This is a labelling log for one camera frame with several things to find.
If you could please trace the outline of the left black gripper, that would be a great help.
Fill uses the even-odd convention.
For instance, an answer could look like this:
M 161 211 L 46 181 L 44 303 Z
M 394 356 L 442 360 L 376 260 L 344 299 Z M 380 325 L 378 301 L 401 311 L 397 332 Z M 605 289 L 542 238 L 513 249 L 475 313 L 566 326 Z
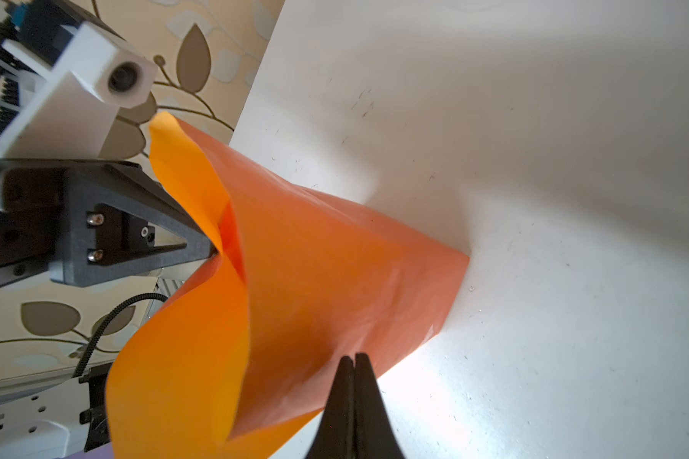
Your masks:
M 0 160 L 0 288 L 48 267 L 51 281 L 90 287 L 215 252 L 137 164 Z

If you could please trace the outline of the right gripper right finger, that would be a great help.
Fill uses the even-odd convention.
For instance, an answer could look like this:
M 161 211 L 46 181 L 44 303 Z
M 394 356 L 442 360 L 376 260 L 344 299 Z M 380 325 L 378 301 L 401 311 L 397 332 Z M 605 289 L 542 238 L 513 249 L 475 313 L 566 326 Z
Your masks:
M 353 435 L 356 458 L 405 458 L 390 425 L 371 360 L 365 353 L 355 356 Z

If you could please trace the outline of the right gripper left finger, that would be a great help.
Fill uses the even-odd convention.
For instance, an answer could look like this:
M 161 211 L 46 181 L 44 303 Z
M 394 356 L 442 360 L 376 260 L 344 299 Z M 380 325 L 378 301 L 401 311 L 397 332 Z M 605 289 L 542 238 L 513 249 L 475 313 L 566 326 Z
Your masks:
M 340 359 L 321 423 L 306 459 L 350 459 L 354 453 L 355 368 L 351 357 Z

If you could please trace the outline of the yellow orange wrapping paper sheet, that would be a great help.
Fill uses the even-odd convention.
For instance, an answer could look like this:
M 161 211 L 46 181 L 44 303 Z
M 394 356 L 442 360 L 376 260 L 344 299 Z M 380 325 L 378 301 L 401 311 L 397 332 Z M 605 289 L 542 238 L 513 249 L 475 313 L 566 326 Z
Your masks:
M 111 367 L 116 457 L 267 458 L 322 410 L 342 357 L 383 374 L 440 331 L 466 254 L 171 114 L 149 132 L 155 176 L 216 254 Z

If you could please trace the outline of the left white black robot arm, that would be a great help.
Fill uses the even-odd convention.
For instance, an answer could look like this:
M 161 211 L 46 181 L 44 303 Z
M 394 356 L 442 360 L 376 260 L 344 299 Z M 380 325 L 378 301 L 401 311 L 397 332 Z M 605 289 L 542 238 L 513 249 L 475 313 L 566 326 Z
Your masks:
M 0 288 L 47 273 L 91 287 L 202 261 L 214 245 L 141 166 L 84 160 L 0 160 Z M 109 365 L 90 359 L 137 294 L 83 340 L 70 379 L 0 405 L 0 458 L 65 458 L 106 445 Z

